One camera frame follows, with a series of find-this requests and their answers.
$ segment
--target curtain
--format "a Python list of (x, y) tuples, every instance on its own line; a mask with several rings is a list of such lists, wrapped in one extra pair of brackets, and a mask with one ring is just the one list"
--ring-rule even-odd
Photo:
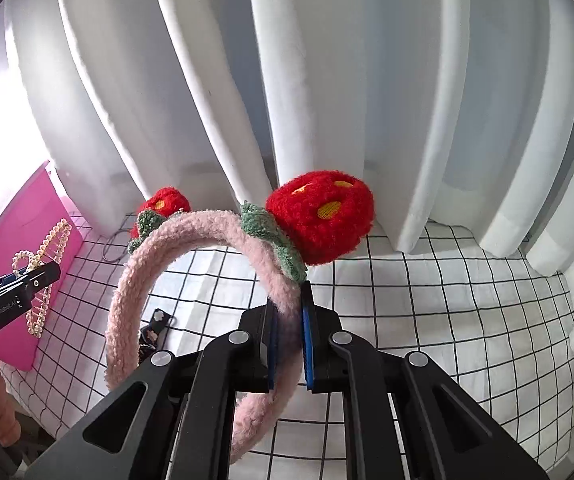
[[(6, 0), (58, 174), (111, 234), (162, 186), (262, 204), (298, 174), (373, 189), (410, 251), (427, 219), (523, 246), (574, 303), (573, 0)], [(574, 352), (574, 329), (570, 351)]]

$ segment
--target grid patterned tablecloth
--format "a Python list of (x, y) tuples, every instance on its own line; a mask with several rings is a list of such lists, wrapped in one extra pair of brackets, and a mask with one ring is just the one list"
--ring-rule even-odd
[[(103, 261), (106, 240), (80, 214), (72, 218), (83, 248), (53, 301), (34, 367), (3, 366), (14, 395), (55, 437), (107, 393), (104, 331), (127, 258)], [(124, 226), (133, 221), (128, 216)], [(127, 242), (126, 232), (118, 234), (106, 258), (118, 258)], [(316, 303), (336, 310), (344, 329), (399, 356), (413, 349), (429, 354), (544, 468), (567, 453), (573, 312), (562, 275), (541, 277), (520, 251), (494, 258), (466, 229), (429, 222), (410, 254), (393, 251), (375, 226), (352, 254), (311, 268), (309, 279)], [(163, 346), (183, 354), (235, 329), (241, 311), (266, 298), (242, 254), (196, 250), (160, 276), (142, 321), (155, 308), (170, 313)], [(344, 479), (342, 422), (340, 394), (309, 394), (301, 380), (273, 431), (232, 467), (230, 478)]]

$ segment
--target pink fuzzy headband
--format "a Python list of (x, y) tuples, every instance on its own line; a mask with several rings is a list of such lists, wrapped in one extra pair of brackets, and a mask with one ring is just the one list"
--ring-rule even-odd
[(302, 370), (299, 283), (305, 263), (329, 262), (367, 234), (373, 198), (360, 180), (339, 171), (302, 175), (276, 190), (267, 208), (189, 212), (173, 188), (161, 189), (140, 209), (129, 244), (132, 257), (113, 296), (107, 325), (108, 386), (113, 389), (138, 365), (140, 314), (158, 276), (176, 258), (197, 248), (224, 245), (247, 256), (279, 313), (279, 362), (275, 388), (247, 394), (237, 405), (231, 461), (251, 449), (275, 424)]

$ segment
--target pink container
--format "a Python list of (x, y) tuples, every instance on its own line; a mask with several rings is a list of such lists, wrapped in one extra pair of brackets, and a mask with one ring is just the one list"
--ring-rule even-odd
[[(72, 229), (60, 263), (60, 279), (51, 288), (53, 303), (83, 238), (56, 193), (46, 166), (47, 163), (43, 163), (29, 177), (0, 213), (0, 276), (11, 272), (11, 262), (18, 251), (36, 253), (49, 231), (64, 218)], [(29, 371), (38, 342), (39, 339), (27, 332), (26, 319), (20, 316), (0, 330), (0, 360)]]

